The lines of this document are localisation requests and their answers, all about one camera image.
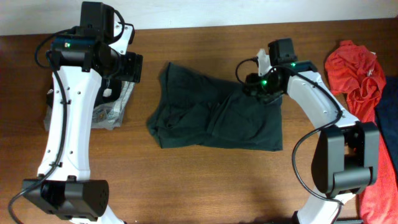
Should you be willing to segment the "dark green Nike t-shirt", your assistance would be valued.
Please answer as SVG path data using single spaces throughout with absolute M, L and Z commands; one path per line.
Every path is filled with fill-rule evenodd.
M 161 148 L 282 150 L 282 98 L 265 103 L 247 96 L 236 82 L 174 63 L 159 80 L 160 102 L 147 128 Z

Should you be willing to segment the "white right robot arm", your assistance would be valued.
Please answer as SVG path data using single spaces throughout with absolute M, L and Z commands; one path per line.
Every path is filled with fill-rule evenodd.
M 300 185 L 310 194 L 294 212 L 291 223 L 338 223 L 343 206 L 377 180 L 379 130 L 361 122 L 332 95 L 317 67 L 299 61 L 292 39 L 270 42 L 251 59 L 258 71 L 243 83 L 249 96 L 273 101 L 282 95 L 293 99 L 307 115 L 314 130 L 304 135 L 292 151 L 292 167 Z M 301 143 L 318 134 L 310 189 L 300 177 L 296 154 Z

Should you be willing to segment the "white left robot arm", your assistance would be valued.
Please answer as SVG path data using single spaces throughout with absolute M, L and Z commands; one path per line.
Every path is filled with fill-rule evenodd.
M 142 55 L 129 52 L 134 26 L 102 2 L 81 5 L 80 24 L 51 36 L 46 53 L 53 105 L 45 154 L 21 196 L 43 212 L 72 223 L 119 223 L 109 206 L 109 185 L 90 177 L 89 141 L 95 101 L 105 80 L 133 86 Z

